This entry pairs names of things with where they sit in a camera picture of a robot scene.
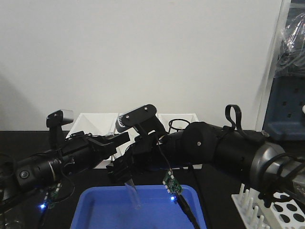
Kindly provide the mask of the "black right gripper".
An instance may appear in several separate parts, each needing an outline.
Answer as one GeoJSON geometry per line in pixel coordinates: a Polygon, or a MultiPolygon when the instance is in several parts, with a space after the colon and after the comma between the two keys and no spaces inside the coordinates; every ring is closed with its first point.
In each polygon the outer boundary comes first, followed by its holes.
{"type": "Polygon", "coordinates": [[[167,169],[167,161],[160,151],[159,138],[166,132],[152,132],[137,140],[127,150],[127,154],[118,157],[107,166],[108,177],[117,184],[134,185],[132,172],[146,172],[167,169]]]}

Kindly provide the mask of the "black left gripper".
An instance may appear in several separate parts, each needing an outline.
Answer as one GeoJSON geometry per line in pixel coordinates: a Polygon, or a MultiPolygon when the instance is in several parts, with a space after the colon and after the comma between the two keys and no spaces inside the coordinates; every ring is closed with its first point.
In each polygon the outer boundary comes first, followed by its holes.
{"type": "Polygon", "coordinates": [[[116,154],[116,148],[129,142],[127,132],[114,135],[90,135],[83,131],[57,142],[57,172],[77,174],[93,169],[116,154]]]}

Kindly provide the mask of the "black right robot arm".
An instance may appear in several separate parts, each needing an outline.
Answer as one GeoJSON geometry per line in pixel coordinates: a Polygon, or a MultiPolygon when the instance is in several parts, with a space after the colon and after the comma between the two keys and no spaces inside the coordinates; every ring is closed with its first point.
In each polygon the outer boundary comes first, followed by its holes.
{"type": "Polygon", "coordinates": [[[124,182],[134,172],[210,164],[258,191],[266,205],[278,201],[276,192],[304,201],[304,156],[285,152],[261,132],[243,130],[239,106],[226,106],[229,126],[192,122],[174,133],[165,130],[156,113],[154,105],[146,104],[118,117],[117,131],[125,134],[133,128],[137,136],[107,166],[114,181],[124,182]]]}

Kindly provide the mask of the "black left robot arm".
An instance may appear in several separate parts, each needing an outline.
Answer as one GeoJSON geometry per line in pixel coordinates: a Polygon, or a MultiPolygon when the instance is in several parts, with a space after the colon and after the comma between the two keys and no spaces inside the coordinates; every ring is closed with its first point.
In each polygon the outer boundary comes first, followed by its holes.
{"type": "Polygon", "coordinates": [[[45,209],[68,199],[75,191],[70,175],[95,168],[116,154],[117,147],[130,140],[128,133],[92,135],[83,131],[51,140],[51,149],[16,161],[10,158],[0,165],[0,227],[22,224],[8,218],[8,212],[33,195],[46,191],[45,209]]]}

